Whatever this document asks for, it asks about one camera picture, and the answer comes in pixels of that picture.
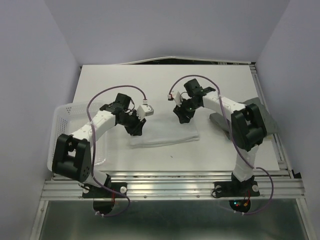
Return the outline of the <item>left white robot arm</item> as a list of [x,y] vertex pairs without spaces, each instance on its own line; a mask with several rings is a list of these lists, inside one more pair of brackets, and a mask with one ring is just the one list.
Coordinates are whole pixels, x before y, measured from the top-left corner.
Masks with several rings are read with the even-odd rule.
[[102,105],[95,116],[90,116],[81,128],[58,136],[52,172],[94,186],[95,193],[100,197],[108,196],[112,191],[111,176],[95,170],[97,141],[117,125],[124,126],[130,136],[141,136],[146,117],[154,113],[147,100],[136,109],[130,109],[131,102],[131,97],[119,93],[113,102]]

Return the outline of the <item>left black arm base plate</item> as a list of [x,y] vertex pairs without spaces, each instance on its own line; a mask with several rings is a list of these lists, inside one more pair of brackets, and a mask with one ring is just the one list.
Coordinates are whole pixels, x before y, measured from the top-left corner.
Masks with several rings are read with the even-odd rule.
[[[115,199],[123,198],[118,194],[112,193],[101,187],[96,187],[90,184],[79,184],[82,189],[82,198],[84,199]],[[127,194],[127,183],[126,182],[113,182],[110,187],[111,190],[119,192],[123,195]]]

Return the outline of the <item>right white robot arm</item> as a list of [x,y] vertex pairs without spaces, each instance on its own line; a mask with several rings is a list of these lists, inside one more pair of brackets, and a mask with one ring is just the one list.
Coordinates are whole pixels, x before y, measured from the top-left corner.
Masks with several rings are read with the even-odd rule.
[[258,197],[260,193],[254,177],[254,164],[259,145],[267,135],[259,107],[254,103],[245,105],[222,96],[217,85],[203,88],[197,81],[197,75],[191,75],[190,78],[184,84],[187,99],[172,89],[168,93],[168,100],[176,103],[173,112],[180,124],[189,123],[199,108],[212,110],[225,121],[229,138],[237,152],[231,179],[214,182],[211,195],[214,198]]

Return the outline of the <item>grey skirt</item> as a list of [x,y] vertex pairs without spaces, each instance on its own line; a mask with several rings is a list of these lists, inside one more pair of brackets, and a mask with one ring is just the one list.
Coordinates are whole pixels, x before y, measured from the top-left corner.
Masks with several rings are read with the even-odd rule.
[[[267,131],[267,137],[270,135],[277,134],[279,132],[277,122],[274,120],[274,118],[271,116],[271,114],[268,112],[267,108],[261,103],[260,99],[258,97],[248,99],[244,102],[242,102],[244,105],[250,105],[255,104],[258,106],[266,131]],[[223,130],[224,134],[226,135],[227,139],[230,140],[229,135],[229,128],[224,120],[224,117],[218,113],[212,113],[209,115],[210,121],[219,127],[221,130]]]

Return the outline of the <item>white skirt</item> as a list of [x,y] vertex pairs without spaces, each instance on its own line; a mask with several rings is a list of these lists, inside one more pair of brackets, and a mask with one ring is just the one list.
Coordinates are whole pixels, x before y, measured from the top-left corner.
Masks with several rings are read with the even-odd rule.
[[161,114],[151,116],[142,128],[142,135],[130,137],[129,145],[132,148],[155,148],[199,139],[200,134],[193,121],[181,124],[176,116]]

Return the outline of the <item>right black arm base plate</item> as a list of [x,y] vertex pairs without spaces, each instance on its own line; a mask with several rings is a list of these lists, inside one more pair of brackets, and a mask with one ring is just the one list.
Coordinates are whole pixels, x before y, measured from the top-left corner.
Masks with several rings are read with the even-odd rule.
[[211,190],[213,198],[237,198],[237,197],[259,197],[259,189],[254,190],[257,182],[237,183],[235,181],[216,181],[213,183],[214,188]]

